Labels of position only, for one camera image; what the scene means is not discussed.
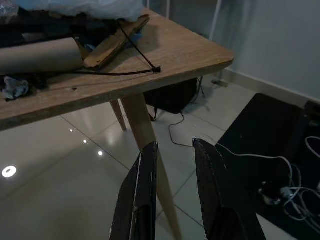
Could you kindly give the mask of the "brown cardboard tube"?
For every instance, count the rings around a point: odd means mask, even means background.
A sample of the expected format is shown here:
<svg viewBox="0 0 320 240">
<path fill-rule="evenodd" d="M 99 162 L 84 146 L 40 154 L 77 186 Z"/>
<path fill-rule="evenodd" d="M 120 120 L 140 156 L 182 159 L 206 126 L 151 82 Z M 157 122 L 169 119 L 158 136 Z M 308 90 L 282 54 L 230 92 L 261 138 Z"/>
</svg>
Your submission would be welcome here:
<svg viewBox="0 0 320 240">
<path fill-rule="evenodd" d="M 0 75 L 71 71 L 83 67 L 73 38 L 0 48 Z"/>
</svg>

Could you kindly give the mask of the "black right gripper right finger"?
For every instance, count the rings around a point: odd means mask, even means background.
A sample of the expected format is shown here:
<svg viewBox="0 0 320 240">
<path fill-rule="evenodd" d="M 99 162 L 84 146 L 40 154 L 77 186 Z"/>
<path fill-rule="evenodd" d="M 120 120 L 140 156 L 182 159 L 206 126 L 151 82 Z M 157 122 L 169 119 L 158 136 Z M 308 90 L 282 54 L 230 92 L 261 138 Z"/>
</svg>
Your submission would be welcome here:
<svg viewBox="0 0 320 240">
<path fill-rule="evenodd" d="M 249 197 L 215 146 L 192 140 L 198 195 L 207 240 L 266 240 Z"/>
</svg>

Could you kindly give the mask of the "translucent white plastic bag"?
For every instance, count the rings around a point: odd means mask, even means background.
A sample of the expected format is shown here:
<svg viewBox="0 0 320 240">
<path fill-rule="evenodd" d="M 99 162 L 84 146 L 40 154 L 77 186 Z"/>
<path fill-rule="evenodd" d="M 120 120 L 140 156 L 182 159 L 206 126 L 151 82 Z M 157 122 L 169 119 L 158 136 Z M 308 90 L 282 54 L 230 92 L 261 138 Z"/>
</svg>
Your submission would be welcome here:
<svg viewBox="0 0 320 240">
<path fill-rule="evenodd" d="M 86 14 L 103 20 L 135 22 L 144 11 L 143 0 L 12 0 L 27 11 L 47 11 L 64 16 Z"/>
</svg>

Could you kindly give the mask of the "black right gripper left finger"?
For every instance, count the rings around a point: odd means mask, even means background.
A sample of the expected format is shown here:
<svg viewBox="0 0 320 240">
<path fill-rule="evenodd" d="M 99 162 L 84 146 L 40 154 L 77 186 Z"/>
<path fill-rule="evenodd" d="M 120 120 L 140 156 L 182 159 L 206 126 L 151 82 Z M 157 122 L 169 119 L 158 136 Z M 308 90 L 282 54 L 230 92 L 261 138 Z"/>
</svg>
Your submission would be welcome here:
<svg viewBox="0 0 320 240">
<path fill-rule="evenodd" d="M 146 145 L 124 179 L 109 240 L 155 240 L 158 143 Z"/>
</svg>

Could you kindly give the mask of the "black fabric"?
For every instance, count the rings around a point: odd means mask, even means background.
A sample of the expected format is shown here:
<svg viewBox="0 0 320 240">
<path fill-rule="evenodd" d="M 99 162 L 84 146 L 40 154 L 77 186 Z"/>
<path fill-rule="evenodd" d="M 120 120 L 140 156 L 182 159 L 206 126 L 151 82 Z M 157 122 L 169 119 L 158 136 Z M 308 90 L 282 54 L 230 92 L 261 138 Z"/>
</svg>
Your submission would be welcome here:
<svg viewBox="0 0 320 240">
<path fill-rule="evenodd" d="M 97 47 L 119 29 L 116 20 L 95 19 L 84 13 L 53 16 L 48 11 L 27 11 L 0 15 L 0 48 L 73 38 L 81 46 Z"/>
</svg>

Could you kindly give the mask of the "crumpled blue grey cloth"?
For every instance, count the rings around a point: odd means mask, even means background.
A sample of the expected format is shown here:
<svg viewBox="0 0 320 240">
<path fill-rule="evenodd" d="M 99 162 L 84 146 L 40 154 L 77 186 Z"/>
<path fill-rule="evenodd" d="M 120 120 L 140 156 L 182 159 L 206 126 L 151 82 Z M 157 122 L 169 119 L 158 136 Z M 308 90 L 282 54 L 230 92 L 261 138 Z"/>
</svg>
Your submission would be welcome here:
<svg viewBox="0 0 320 240">
<path fill-rule="evenodd" d="M 6 100 L 15 100 L 29 92 L 29 83 L 9 76 L 4 77 L 5 88 L 2 91 Z"/>
</svg>

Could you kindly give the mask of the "black bag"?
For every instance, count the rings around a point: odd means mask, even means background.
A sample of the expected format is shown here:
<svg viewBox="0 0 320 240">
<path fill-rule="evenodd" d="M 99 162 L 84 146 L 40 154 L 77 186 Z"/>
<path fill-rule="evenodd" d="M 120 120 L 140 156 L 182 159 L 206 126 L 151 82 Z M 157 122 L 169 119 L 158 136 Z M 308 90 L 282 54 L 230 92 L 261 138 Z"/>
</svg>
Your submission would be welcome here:
<svg viewBox="0 0 320 240">
<path fill-rule="evenodd" d="M 143 93 L 145 103 L 154 109 L 154 116 L 149 114 L 152 122 L 156 120 L 158 110 L 179 114 L 196 96 L 198 78 L 171 84 Z"/>
</svg>

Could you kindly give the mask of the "black zip tie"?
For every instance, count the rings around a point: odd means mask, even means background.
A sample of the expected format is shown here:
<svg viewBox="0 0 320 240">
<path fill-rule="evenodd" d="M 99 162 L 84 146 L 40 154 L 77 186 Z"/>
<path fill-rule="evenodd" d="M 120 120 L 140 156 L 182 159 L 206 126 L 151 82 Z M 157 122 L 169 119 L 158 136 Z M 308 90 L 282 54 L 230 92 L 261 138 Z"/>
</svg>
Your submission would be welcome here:
<svg viewBox="0 0 320 240">
<path fill-rule="evenodd" d="M 162 71 L 162 68 L 160 66 L 155 66 L 151 60 L 149 60 L 143 52 L 138 48 L 138 46 L 133 41 L 133 36 L 128 39 L 129 42 L 127 44 L 130 44 L 131 47 L 133 47 L 139 55 L 147 62 L 149 65 L 149 69 L 147 70 L 140 70 L 140 71 L 131 71 L 131 72 L 120 72 L 120 73 L 111 73 L 111 72 L 102 72 L 99 69 L 92 69 L 92 68 L 85 68 L 83 67 L 81 70 L 60 70 L 60 71 L 47 71 L 46 74 L 48 75 L 64 75 L 64 74 L 70 74 L 70 75 L 91 75 L 91 76 L 108 76 L 108 77 L 124 77 L 124 76 L 134 76 L 134 75 L 142 75 L 142 74 L 158 74 Z"/>
</svg>

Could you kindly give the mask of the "black floor mat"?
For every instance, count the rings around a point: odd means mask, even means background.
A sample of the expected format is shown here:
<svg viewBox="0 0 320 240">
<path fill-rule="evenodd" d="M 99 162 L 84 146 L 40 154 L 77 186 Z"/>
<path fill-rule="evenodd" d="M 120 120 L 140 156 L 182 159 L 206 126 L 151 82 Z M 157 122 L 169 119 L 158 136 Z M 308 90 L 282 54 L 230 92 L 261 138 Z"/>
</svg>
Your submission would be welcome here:
<svg viewBox="0 0 320 240">
<path fill-rule="evenodd" d="M 306 222 L 297 221 L 291 204 L 268 205 L 258 193 L 263 183 L 278 193 L 293 171 L 293 180 L 302 181 L 304 205 L 320 226 L 320 198 L 313 193 L 320 188 L 320 104 L 309 101 L 300 108 L 258 93 L 217 149 L 259 215 L 297 240 L 320 240 Z"/>
</svg>

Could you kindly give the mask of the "wooden table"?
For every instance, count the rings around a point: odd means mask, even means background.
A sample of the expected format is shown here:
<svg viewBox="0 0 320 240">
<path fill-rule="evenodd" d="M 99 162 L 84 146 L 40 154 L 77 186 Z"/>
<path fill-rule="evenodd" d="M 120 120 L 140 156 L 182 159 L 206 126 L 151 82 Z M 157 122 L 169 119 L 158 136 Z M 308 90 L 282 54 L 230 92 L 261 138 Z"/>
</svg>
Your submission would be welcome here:
<svg viewBox="0 0 320 240">
<path fill-rule="evenodd" d="M 105 240 L 139 147 L 121 99 L 228 67 L 233 54 L 151 10 L 139 48 L 158 74 L 66 75 L 34 96 L 0 102 L 0 240 Z M 126 131 L 110 101 L 118 100 Z M 192 151 L 153 129 L 172 196 Z"/>
</svg>

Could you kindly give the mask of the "light wooden table leg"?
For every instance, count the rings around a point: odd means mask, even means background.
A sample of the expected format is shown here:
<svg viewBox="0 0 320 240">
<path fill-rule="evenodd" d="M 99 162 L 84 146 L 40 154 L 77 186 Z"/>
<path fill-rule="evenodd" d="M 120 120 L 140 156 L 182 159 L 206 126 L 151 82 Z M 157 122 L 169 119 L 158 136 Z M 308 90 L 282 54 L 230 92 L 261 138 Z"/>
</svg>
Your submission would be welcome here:
<svg viewBox="0 0 320 240">
<path fill-rule="evenodd" d="M 116 99 L 116 100 L 112 100 L 110 101 L 110 105 L 114 111 L 114 114 L 120 124 L 120 127 L 123 131 L 126 131 L 127 130 L 127 127 L 126 127 L 126 124 L 125 124 L 125 120 L 124 120 L 124 117 L 123 117 L 123 114 L 122 114 L 122 110 L 121 110 L 121 107 L 120 107 L 120 104 L 119 104 L 119 101 Z"/>
<path fill-rule="evenodd" d="M 149 143 L 156 142 L 157 138 L 150 120 L 144 95 L 138 93 L 127 96 L 122 98 L 121 102 L 138 148 L 141 150 Z M 157 152 L 156 192 L 174 239 L 183 240 L 169 179 L 159 151 Z"/>
</svg>

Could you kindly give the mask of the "flat brown cardboard piece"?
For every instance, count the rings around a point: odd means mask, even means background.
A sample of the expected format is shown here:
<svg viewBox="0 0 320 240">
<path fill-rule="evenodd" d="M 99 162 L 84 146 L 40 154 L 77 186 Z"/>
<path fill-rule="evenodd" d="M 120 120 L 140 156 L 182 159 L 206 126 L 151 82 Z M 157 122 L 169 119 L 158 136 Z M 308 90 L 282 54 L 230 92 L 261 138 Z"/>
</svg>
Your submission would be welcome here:
<svg viewBox="0 0 320 240">
<path fill-rule="evenodd" d="M 142 15 L 135 22 L 117 20 L 118 29 L 100 43 L 83 61 L 86 69 L 100 69 L 109 64 L 129 42 L 129 39 L 140 31 L 150 20 L 148 14 Z"/>
</svg>

